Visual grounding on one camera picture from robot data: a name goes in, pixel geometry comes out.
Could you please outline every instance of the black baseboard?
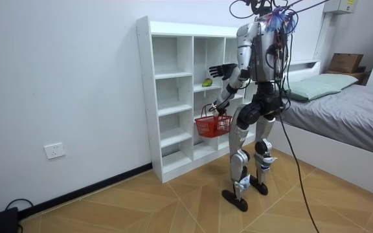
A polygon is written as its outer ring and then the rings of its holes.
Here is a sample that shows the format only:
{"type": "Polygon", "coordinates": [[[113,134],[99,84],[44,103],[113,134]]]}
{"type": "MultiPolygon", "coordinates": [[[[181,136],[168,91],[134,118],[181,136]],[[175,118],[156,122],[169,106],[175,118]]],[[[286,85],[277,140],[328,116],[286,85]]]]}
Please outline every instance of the black baseboard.
{"type": "Polygon", "coordinates": [[[114,177],[110,177],[109,179],[105,179],[103,181],[97,182],[95,184],[89,185],[87,187],[81,188],[79,190],[73,191],[71,193],[56,197],[54,199],[51,199],[49,201],[45,201],[43,203],[40,203],[38,205],[35,205],[30,208],[26,208],[24,210],[21,210],[18,212],[18,219],[21,221],[27,217],[30,217],[34,214],[40,213],[44,210],[48,210],[52,207],[61,205],[63,203],[66,203],[68,201],[71,201],[73,199],[79,198],[81,196],[90,194],[92,192],[95,192],[99,189],[105,188],[109,185],[115,184],[117,182],[123,181],[124,179],[133,177],[134,175],[140,174],[142,172],[146,172],[148,170],[152,169],[152,163],[145,164],[143,166],[140,166],[138,168],[132,169],[130,171],[124,172],[122,174],[116,175],[114,177]]]}

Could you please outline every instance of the pillow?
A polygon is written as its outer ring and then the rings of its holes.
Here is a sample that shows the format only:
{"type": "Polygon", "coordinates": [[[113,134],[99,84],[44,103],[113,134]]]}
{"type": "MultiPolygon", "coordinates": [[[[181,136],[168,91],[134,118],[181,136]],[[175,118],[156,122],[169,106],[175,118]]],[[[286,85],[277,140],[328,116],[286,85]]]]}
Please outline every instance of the pillow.
{"type": "Polygon", "coordinates": [[[340,92],[341,90],[333,85],[306,79],[300,82],[291,82],[288,96],[292,100],[307,102],[328,94],[337,94],[340,92]]]}
{"type": "Polygon", "coordinates": [[[311,78],[307,78],[303,81],[312,80],[315,80],[315,82],[332,85],[340,90],[347,88],[357,82],[356,78],[346,74],[320,74],[311,78]]]}

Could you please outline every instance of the wall socket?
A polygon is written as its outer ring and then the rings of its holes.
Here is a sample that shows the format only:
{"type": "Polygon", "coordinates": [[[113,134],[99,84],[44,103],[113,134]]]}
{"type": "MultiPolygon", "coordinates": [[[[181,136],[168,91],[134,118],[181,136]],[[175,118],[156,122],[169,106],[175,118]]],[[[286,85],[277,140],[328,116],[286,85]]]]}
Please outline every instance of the wall socket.
{"type": "Polygon", "coordinates": [[[47,154],[47,158],[53,159],[56,157],[64,156],[64,147],[62,143],[44,146],[45,153],[47,154]]]}

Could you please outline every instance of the parquet floor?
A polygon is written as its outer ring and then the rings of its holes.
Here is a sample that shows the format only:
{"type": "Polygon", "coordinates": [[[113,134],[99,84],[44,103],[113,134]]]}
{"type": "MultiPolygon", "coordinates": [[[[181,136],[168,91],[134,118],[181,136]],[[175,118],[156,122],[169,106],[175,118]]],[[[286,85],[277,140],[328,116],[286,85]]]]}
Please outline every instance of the parquet floor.
{"type": "MultiPolygon", "coordinates": [[[[253,144],[245,147],[252,154],[253,144]]],[[[249,211],[226,202],[228,156],[161,184],[152,171],[22,222],[24,233],[275,233],[315,232],[293,157],[279,151],[267,176],[269,195],[250,187],[249,211]]],[[[253,160],[249,168],[255,174],[253,160]]],[[[319,230],[373,233],[373,194],[301,162],[319,230]]]]}

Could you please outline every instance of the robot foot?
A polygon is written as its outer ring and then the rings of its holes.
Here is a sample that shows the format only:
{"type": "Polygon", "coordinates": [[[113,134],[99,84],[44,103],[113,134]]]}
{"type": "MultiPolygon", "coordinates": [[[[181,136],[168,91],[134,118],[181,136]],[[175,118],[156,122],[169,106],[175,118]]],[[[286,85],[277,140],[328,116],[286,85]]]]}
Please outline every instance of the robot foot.
{"type": "Polygon", "coordinates": [[[269,189],[265,184],[259,184],[256,177],[250,176],[250,184],[251,186],[255,187],[261,195],[267,195],[269,193],[269,189]]]}
{"type": "Polygon", "coordinates": [[[236,206],[242,212],[246,212],[249,209],[249,205],[247,201],[241,198],[241,201],[237,200],[236,195],[228,190],[222,191],[222,196],[225,200],[236,206]]]}

